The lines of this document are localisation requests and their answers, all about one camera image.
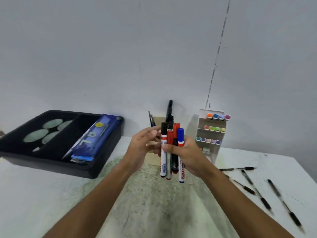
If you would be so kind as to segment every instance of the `forearm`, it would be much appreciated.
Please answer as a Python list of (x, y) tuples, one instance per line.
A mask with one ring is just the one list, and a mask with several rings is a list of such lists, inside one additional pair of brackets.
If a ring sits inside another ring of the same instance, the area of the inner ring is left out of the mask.
[(201, 178), (241, 238), (293, 238), (212, 164), (208, 165)]
[(44, 237), (96, 237), (130, 175), (128, 165), (121, 161)]

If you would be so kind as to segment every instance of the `purple marker cap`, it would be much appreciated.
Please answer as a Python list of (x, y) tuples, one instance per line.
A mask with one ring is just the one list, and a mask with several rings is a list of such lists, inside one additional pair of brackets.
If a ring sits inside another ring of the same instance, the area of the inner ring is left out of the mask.
[(177, 138), (178, 138), (179, 142), (184, 141), (184, 129), (183, 128), (177, 129)]

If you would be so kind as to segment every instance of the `white table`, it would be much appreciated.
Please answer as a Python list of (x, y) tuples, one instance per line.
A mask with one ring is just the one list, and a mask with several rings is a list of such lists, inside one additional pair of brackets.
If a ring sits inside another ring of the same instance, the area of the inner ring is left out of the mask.
[[(111, 170), (130, 139), (121, 138), (96, 180), (14, 166), (0, 159), (0, 236), (42, 237)], [(271, 205), (272, 217), (296, 238), (317, 237), (317, 184), (295, 159), (221, 148), (216, 166), (258, 167), (248, 175)], [(185, 184), (176, 177), (169, 183), (159, 178), (158, 170), (144, 165), (129, 179), (98, 237), (238, 237), (201, 180), (187, 172)], [(226, 173), (250, 187), (240, 171)], [(281, 191), (306, 234), (295, 226), (267, 179)], [(257, 196), (243, 192), (267, 212)]]

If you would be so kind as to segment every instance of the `person's right hand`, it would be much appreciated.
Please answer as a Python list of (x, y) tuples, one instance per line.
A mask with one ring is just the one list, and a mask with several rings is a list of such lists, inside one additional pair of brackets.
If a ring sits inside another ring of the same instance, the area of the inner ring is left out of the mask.
[(165, 152), (178, 155), (183, 161), (185, 168), (195, 176), (202, 177), (213, 164), (204, 156), (196, 142), (188, 136), (184, 138), (184, 146), (178, 147), (171, 144), (163, 146)]

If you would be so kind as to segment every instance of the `hand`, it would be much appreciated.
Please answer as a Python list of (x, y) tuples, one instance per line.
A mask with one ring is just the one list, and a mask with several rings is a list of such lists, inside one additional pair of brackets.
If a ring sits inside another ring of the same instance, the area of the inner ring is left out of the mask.
[(168, 153), (178, 155), (183, 161), (185, 168), (195, 176), (202, 177), (206, 169), (213, 164), (204, 156), (196, 142), (188, 136), (184, 138), (184, 146), (178, 147), (170, 144), (163, 146)]
[[(160, 129), (161, 126), (149, 127), (132, 136), (128, 150), (122, 159), (122, 161), (128, 164), (128, 166), (131, 168), (132, 173), (138, 171), (141, 168), (147, 152), (150, 150), (157, 152), (158, 149), (161, 149), (161, 142), (156, 137), (161, 135), (161, 133), (158, 132)], [(150, 141), (159, 143), (155, 145), (147, 145)]]

